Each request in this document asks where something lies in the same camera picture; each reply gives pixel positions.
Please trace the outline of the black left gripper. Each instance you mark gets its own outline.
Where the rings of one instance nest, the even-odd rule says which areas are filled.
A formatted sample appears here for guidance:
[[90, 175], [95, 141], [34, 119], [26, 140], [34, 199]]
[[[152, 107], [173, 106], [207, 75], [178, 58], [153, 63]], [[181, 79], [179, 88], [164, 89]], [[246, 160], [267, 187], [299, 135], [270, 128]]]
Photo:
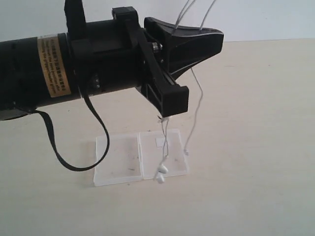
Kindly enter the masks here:
[[[133, 7], [112, 9], [111, 20], [87, 22], [86, 37], [71, 39], [78, 88], [90, 94], [136, 88], [160, 113], [169, 117], [188, 110], [189, 89], [177, 80], [195, 65], [222, 51], [218, 29], [178, 26], [147, 17], [140, 27]], [[162, 50], [165, 71], [157, 58]]]

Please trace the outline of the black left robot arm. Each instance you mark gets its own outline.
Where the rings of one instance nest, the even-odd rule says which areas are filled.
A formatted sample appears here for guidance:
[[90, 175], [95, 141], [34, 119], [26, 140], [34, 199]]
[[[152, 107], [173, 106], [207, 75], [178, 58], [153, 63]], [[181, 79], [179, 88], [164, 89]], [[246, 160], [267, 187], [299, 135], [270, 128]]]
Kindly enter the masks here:
[[82, 2], [64, 6], [68, 31], [0, 44], [0, 118], [39, 107], [136, 88], [163, 117], [188, 110], [189, 89], [176, 80], [222, 50], [218, 29], [176, 27], [137, 11], [112, 9], [113, 19], [86, 22]]

